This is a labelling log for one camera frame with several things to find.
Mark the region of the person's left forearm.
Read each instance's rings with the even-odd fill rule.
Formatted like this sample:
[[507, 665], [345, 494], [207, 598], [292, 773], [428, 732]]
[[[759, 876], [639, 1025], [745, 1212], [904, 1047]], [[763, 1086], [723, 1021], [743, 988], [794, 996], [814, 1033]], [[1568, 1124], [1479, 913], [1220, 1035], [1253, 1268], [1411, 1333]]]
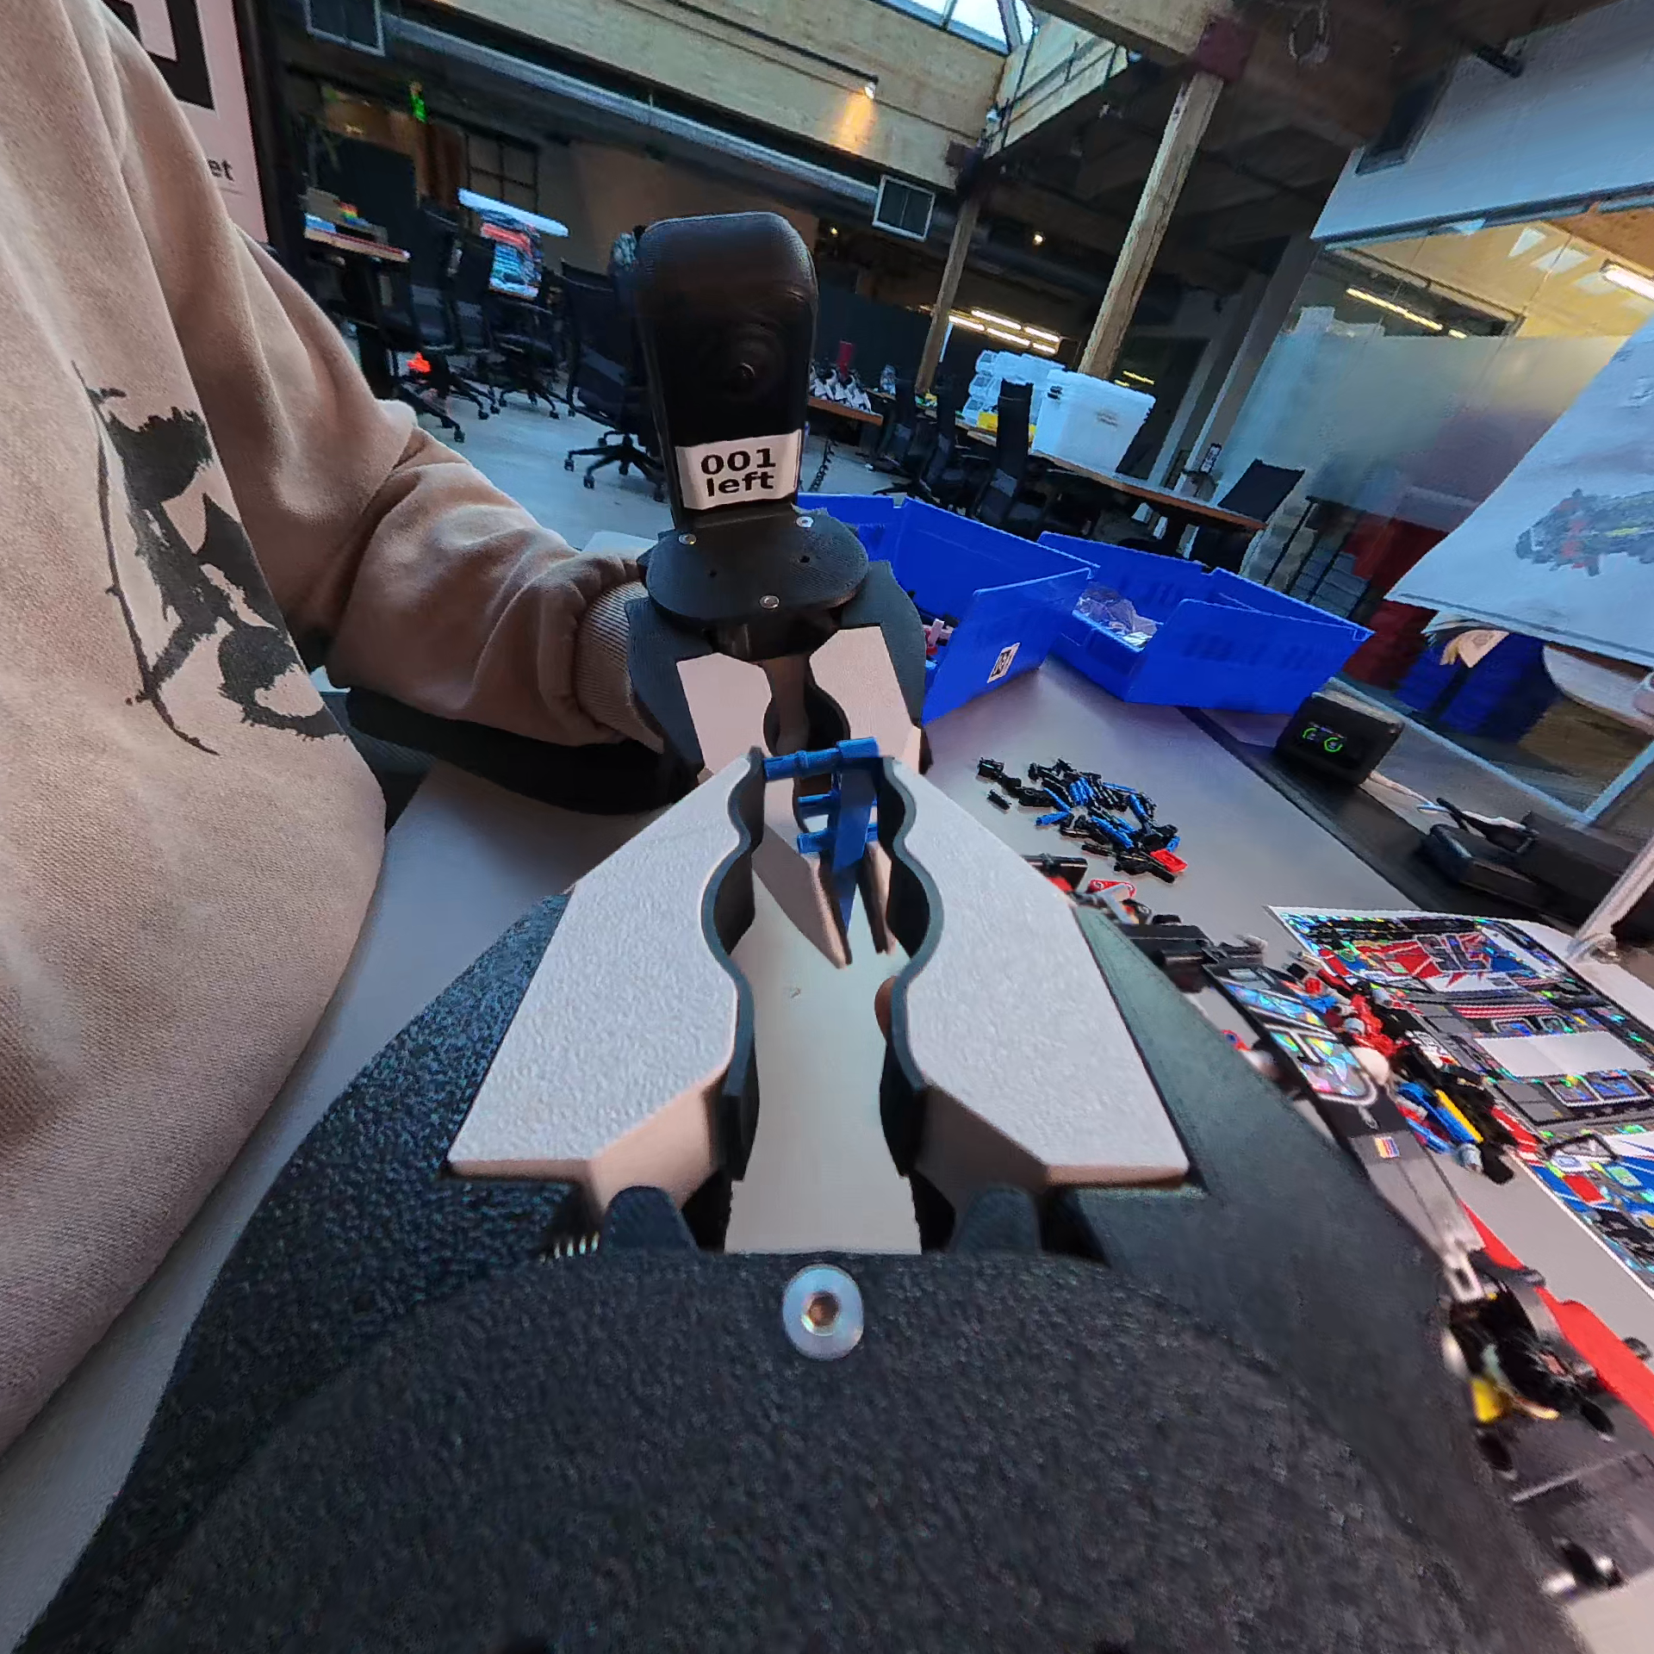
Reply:
[[371, 395], [306, 423], [272, 588], [343, 687], [558, 746], [664, 738], [629, 667], [635, 557], [574, 551], [410, 415]]

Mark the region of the row of black office chairs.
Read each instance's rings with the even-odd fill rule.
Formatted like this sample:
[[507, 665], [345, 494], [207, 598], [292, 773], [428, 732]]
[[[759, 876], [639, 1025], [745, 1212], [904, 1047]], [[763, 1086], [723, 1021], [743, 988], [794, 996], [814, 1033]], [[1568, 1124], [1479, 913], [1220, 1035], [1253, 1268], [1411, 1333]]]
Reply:
[[410, 222], [408, 259], [395, 267], [381, 309], [381, 336], [395, 385], [418, 411], [461, 437], [450, 399], [467, 399], [485, 419], [509, 393], [558, 415], [560, 403], [601, 427], [601, 441], [572, 446], [566, 468], [587, 460], [584, 484], [601, 468], [639, 472], [658, 502], [666, 496], [649, 413], [643, 358], [631, 319], [609, 279], [578, 275], [556, 287], [556, 305], [499, 295], [491, 242], [461, 234], [440, 212]]

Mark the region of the pile of mixed lego pieces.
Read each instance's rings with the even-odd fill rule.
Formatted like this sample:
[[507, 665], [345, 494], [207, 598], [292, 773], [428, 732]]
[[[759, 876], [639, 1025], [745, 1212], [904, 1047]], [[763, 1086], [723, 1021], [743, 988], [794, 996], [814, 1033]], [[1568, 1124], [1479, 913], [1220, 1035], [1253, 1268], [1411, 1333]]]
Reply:
[[1515, 1181], [1525, 1140], [1499, 1112], [1483, 1071], [1450, 1049], [1403, 988], [1308, 953], [1288, 964], [1288, 976], [1426, 1147], [1493, 1185]]

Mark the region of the lego instruction booklet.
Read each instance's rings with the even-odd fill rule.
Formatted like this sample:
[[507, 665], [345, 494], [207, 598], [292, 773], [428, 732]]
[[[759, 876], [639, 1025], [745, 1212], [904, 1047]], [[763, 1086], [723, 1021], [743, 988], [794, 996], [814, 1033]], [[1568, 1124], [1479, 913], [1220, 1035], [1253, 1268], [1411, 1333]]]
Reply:
[[1651, 667], [1651, 322], [1393, 600]]

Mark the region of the pile of black blue pins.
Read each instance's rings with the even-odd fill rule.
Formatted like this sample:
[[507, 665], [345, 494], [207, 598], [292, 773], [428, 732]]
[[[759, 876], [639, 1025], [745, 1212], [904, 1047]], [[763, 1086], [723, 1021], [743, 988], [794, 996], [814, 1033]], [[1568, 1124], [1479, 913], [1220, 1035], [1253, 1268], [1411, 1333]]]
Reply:
[[977, 775], [995, 809], [1031, 813], [1036, 828], [1064, 840], [1062, 848], [1027, 860], [1070, 895], [1109, 890], [1135, 895], [1137, 880], [1178, 882], [1188, 872], [1180, 828], [1135, 787], [1064, 758], [1031, 762], [1019, 771], [1001, 758], [981, 756]]

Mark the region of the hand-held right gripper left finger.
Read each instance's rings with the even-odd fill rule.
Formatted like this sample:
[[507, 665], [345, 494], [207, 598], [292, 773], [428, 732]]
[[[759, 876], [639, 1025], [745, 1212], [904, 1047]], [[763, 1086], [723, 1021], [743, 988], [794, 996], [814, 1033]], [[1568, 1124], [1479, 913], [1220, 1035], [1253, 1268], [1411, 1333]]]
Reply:
[[733, 955], [765, 801], [763, 756], [743, 752], [572, 888], [450, 1169], [572, 1185], [593, 1214], [654, 1187], [702, 1246], [725, 1246], [759, 1122], [753, 988]]

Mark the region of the black device with green display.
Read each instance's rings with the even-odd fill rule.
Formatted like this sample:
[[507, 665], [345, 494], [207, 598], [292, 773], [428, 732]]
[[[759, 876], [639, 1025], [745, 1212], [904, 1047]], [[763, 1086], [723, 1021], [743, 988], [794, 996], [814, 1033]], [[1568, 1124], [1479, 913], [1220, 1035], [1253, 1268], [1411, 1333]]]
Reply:
[[1393, 754], [1403, 728], [1395, 712], [1320, 691], [1288, 716], [1273, 756], [1294, 771], [1357, 789]]

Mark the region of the clear bag of lego parts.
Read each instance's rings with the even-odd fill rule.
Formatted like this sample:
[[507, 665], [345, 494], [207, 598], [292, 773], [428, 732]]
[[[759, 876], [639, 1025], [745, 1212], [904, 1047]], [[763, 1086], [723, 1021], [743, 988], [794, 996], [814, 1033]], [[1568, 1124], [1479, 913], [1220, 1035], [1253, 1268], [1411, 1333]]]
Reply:
[[1129, 649], [1145, 649], [1160, 628], [1127, 594], [1105, 584], [1088, 584], [1074, 612]]

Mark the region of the blue storage bin with tag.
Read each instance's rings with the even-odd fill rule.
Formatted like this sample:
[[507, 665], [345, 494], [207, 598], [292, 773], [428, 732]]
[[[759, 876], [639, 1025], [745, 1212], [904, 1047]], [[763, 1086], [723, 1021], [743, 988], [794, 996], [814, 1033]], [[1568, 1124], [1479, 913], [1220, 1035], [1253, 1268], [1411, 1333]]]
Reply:
[[954, 624], [926, 665], [926, 722], [1036, 671], [1094, 576], [1084, 557], [920, 500], [806, 494], [800, 504], [853, 527], [922, 620]]

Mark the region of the black framed marker sign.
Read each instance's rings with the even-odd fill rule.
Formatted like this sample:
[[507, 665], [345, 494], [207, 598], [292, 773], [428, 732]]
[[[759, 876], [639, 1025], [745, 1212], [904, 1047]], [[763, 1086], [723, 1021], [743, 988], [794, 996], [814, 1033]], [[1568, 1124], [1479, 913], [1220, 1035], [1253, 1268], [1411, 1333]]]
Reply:
[[109, 1], [190, 118], [237, 224], [268, 242], [263, 165], [233, 1]]

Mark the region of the long wooden desk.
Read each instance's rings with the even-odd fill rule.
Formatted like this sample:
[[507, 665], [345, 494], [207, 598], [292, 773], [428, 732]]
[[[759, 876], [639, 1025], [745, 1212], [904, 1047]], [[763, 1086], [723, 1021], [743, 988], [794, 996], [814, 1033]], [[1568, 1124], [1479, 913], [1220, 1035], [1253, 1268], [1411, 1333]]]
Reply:
[[1062, 456], [1040, 454], [1032, 450], [1031, 456], [1042, 462], [1048, 470], [1058, 470], [1070, 478], [1080, 478], [1088, 482], [1095, 482], [1111, 492], [1123, 494], [1133, 498], [1139, 504], [1151, 506], [1159, 515], [1162, 515], [1168, 523], [1182, 523], [1182, 525], [1208, 525], [1208, 527], [1225, 527], [1233, 531], [1245, 531], [1249, 535], [1257, 535], [1267, 527], [1265, 519], [1257, 519], [1245, 511], [1229, 509], [1223, 506], [1216, 506], [1212, 502], [1202, 502], [1168, 488], [1157, 488], [1149, 482], [1129, 478], [1125, 474], [1117, 474], [1113, 470], [1095, 468], [1090, 464], [1082, 464], [1078, 460], [1066, 460]]

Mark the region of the long blue lego beam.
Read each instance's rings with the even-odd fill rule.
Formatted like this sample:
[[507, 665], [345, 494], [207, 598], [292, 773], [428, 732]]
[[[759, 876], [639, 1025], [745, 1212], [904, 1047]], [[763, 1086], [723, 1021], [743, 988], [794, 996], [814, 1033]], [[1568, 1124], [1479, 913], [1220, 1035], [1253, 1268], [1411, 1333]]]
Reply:
[[849, 937], [869, 828], [877, 815], [883, 756], [873, 736], [843, 740], [834, 756], [832, 803], [822, 828], [820, 870], [840, 929]]

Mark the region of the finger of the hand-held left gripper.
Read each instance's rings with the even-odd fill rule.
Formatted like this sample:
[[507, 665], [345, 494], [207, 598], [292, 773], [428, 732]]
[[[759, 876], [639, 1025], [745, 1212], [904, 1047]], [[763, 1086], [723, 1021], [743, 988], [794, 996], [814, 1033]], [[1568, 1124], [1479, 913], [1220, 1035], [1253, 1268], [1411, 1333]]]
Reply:
[[[826, 643], [824, 691], [843, 712], [847, 738], [877, 738], [883, 758], [899, 758], [920, 771], [924, 734], [910, 716], [897, 665], [881, 634], [838, 634]], [[859, 893], [875, 949], [893, 953], [897, 945], [889, 923], [893, 858], [879, 836], [867, 842]]]
[[[792, 657], [749, 663], [731, 655], [702, 655], [680, 663], [704, 769], [715, 773], [753, 748], [765, 756], [816, 750], [834, 730], [830, 716], [808, 704], [808, 667]], [[798, 848], [802, 823], [796, 813], [800, 781], [767, 781], [763, 836], [753, 848], [755, 876], [765, 882], [784, 915], [830, 962], [853, 960], [845, 921], [822, 878], [820, 858]]]

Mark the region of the white plastic storage box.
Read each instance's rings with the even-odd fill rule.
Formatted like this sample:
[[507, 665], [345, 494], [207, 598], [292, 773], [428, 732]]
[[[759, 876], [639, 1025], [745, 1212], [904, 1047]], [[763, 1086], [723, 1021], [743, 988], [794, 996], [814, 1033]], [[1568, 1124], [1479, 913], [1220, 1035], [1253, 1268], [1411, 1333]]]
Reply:
[[1029, 450], [1064, 466], [1119, 472], [1153, 407], [1147, 389], [1056, 368], [1034, 409]]

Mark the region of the black mesh office chair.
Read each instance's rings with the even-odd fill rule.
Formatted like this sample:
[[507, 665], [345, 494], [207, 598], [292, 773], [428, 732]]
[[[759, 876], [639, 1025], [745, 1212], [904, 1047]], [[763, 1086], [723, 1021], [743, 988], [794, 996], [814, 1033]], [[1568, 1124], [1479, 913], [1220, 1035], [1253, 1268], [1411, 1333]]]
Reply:
[[1220, 498], [1218, 506], [1233, 515], [1249, 517], [1257, 527], [1243, 529], [1229, 525], [1218, 549], [1210, 551], [1204, 561], [1214, 569], [1222, 567], [1229, 573], [1239, 573], [1253, 539], [1269, 525], [1294, 488], [1304, 480], [1304, 474], [1304, 468], [1253, 460]]

